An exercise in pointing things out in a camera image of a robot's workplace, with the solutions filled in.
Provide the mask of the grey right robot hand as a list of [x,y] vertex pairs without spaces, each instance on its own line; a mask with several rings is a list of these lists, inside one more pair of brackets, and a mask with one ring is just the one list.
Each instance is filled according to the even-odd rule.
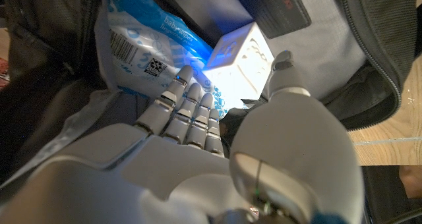
[[267,103],[225,156],[218,112],[184,67],[135,124],[68,145],[1,193],[2,223],[359,223],[364,185],[344,126],[283,51]]

